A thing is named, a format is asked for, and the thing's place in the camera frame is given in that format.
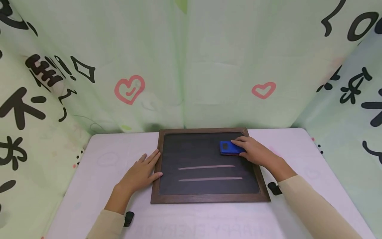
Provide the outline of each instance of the tabletop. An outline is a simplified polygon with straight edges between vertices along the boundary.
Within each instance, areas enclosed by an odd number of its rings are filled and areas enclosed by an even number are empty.
[[[283,157],[364,239],[375,239],[308,133],[301,128],[248,130]],[[111,191],[142,154],[157,148],[159,133],[103,134],[91,138],[46,239],[85,238]],[[265,183],[276,182],[261,167]],[[267,203],[151,205],[151,187],[131,198],[135,217],[122,238],[311,238],[283,195],[268,189]]]

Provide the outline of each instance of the left hand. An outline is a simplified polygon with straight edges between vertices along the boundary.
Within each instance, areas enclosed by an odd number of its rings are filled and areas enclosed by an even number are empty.
[[[153,181],[160,178],[163,175],[161,172],[151,174],[160,157],[159,150],[156,149],[149,157],[146,157],[147,154],[142,155],[127,171],[117,186],[133,194],[140,189],[148,187]]]

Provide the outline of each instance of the chalk mark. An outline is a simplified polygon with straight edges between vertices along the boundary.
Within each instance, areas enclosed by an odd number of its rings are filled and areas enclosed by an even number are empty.
[[[180,179],[179,182],[213,181],[213,180],[240,180],[242,177],[205,177],[199,179]]]
[[[235,167],[232,164],[226,164],[226,165],[210,165],[210,166],[196,166],[196,167],[182,167],[178,170],[188,170],[188,169],[213,169],[217,167]]]

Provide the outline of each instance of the blue eraser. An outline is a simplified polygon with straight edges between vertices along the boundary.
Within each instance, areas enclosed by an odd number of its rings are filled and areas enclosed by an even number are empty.
[[[220,154],[237,156],[242,152],[245,152],[245,150],[234,145],[231,141],[220,141]]]

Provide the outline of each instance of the beige sleeve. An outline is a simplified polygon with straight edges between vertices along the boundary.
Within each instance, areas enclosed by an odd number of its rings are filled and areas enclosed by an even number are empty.
[[[337,210],[301,176],[291,177],[278,185],[314,239],[361,239]]]
[[[125,224],[125,216],[102,210],[86,239],[119,239]]]

